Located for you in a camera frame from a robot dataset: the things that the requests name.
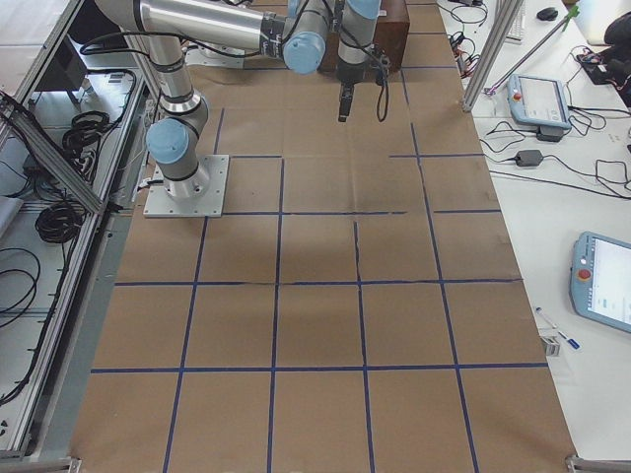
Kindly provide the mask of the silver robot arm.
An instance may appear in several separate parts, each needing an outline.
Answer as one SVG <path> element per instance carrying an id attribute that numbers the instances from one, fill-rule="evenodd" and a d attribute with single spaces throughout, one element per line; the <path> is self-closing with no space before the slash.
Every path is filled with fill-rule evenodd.
<path id="1" fill-rule="evenodd" d="M 146 43 L 164 114 L 150 127 L 146 144 L 162 173 L 163 193 L 175 202 L 198 200 L 211 182 L 209 168 L 196 154 L 209 104 L 191 82 L 181 44 L 197 41 L 260 53 L 310 74 L 324 55 L 332 12 L 328 1 L 301 1 L 292 17 L 216 1 L 100 1 L 97 6 L 123 32 Z"/>
<path id="2" fill-rule="evenodd" d="M 381 88 L 377 119 L 383 122 L 387 118 L 389 60 L 373 43 L 380 8 L 379 1 L 288 3 L 293 23 L 283 34 L 282 53 L 290 70 L 303 75 L 316 71 L 324 58 L 327 39 L 331 34 L 338 37 L 335 75 L 340 83 L 340 122 L 349 117 L 355 86 L 364 81 L 369 71 L 375 72 L 376 84 Z"/>

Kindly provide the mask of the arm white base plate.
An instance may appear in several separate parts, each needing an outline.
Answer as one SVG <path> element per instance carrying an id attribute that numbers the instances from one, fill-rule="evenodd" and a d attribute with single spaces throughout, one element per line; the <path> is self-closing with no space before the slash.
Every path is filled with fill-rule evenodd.
<path id="1" fill-rule="evenodd" d="M 198 158 L 196 174 L 183 181 L 163 177 L 155 168 L 143 214 L 147 218 L 220 218 L 223 214 L 230 157 L 204 155 Z"/>

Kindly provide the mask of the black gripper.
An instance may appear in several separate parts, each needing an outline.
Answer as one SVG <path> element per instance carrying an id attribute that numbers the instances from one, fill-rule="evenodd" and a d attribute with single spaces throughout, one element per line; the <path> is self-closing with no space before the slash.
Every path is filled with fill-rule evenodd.
<path id="1" fill-rule="evenodd" d="M 336 78 L 340 82 L 338 121 L 346 122 L 353 101 L 353 87 L 362 83 L 366 76 L 366 64 L 339 61 L 336 66 Z"/>

